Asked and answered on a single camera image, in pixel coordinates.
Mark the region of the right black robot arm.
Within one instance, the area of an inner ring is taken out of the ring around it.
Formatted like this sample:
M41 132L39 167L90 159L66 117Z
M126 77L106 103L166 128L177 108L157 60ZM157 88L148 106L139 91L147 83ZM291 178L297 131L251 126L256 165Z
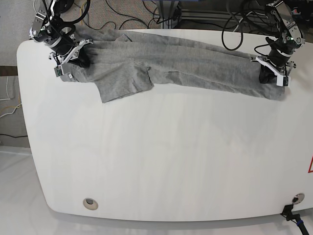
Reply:
M30 38L37 43L44 43L52 50L50 59L56 61L57 67L62 64L71 63L82 68L90 66L90 60L84 50L85 45L92 40L74 40L76 24L83 20L90 8L91 1L82 15L73 21L64 21L61 14L68 11L74 1L52 0L47 4L45 0L40 2L40 7L35 15L33 25L30 29Z

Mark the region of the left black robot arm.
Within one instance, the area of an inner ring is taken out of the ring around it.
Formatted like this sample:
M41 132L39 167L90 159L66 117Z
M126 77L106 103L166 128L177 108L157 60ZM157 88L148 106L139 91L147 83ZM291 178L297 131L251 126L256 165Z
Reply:
M259 0L266 16L275 24L278 35L275 40L266 37L266 44L256 46L259 54L254 60L261 64L259 81L262 84L276 81L279 87L287 87L291 83L291 70L297 65L290 58L303 46L305 36L292 17L290 8L283 0Z

